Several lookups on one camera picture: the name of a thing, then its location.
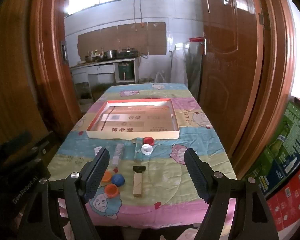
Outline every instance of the blue stripe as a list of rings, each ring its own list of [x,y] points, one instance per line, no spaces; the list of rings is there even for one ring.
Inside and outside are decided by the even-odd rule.
[[[135,144],[132,143],[132,141],[91,139],[86,132],[79,135],[77,131],[68,134],[57,154],[93,158],[95,156],[94,148],[102,146],[108,149],[110,157],[112,158],[118,143],[123,143],[125,146],[123,159],[133,160]],[[224,152],[214,129],[206,129],[204,127],[180,127],[179,139],[155,140],[152,154],[148,156],[143,155],[143,160],[149,158],[169,158],[173,145],[193,148],[198,155],[212,155]]]
[[[154,83],[151,84],[132,84],[132,85],[123,85],[123,86],[112,86],[108,88],[105,93],[113,93],[120,91],[139,91],[139,90],[158,90],[157,88],[152,87]],[[165,87],[161,90],[188,90],[188,88],[184,84],[158,84],[164,85]]]

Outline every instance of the cooking pot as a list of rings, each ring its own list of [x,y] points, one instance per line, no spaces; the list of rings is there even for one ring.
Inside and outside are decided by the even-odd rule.
[[[100,62],[100,61],[104,61],[105,58],[106,58],[105,55],[99,55],[99,56],[97,56],[97,60],[98,60],[99,62]]]
[[[90,56],[85,56],[84,60],[86,61],[86,63],[91,63],[97,60],[97,57],[90,57]]]
[[[117,57],[117,50],[108,50],[105,52],[107,59],[115,59]]]

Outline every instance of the blue bottle cap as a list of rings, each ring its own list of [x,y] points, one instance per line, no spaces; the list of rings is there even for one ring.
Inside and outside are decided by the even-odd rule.
[[[121,174],[114,174],[111,178],[111,182],[117,187],[120,187],[125,183],[125,180]]]

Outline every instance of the metal screw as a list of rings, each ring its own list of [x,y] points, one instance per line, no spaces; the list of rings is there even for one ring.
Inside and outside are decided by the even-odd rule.
[[[79,176],[80,176],[80,173],[78,173],[78,172],[74,172],[71,174],[71,178],[73,178],[73,179],[76,179]]]
[[[39,183],[40,184],[45,184],[47,182],[47,179],[46,178],[42,178],[39,180]]]
[[[255,180],[253,177],[249,177],[249,178],[248,178],[248,181],[249,181],[251,184],[253,184],[253,183],[256,182],[256,180]]]
[[[216,178],[220,179],[220,178],[222,178],[222,173],[219,172],[219,171],[216,171],[216,172],[213,174],[213,176],[215,176]]]

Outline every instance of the table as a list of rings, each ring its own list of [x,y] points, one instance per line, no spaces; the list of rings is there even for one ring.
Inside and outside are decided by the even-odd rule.
[[[171,98],[180,127],[179,139],[155,140],[151,155],[143,155],[143,196],[133,196],[132,166],[135,144],[130,140],[91,139],[85,129],[105,100]],[[184,164],[184,152],[193,148],[202,161],[214,171],[236,179],[230,161],[209,120],[183,84],[132,84],[110,87],[74,126],[48,166],[50,180],[64,179],[91,161],[96,147],[105,147],[112,159],[117,143],[125,145],[118,167],[126,183],[120,194],[108,199],[101,184],[86,205],[94,225],[162,228],[201,223],[208,205],[198,197]],[[224,233],[228,233],[233,219],[235,199],[228,207]]]

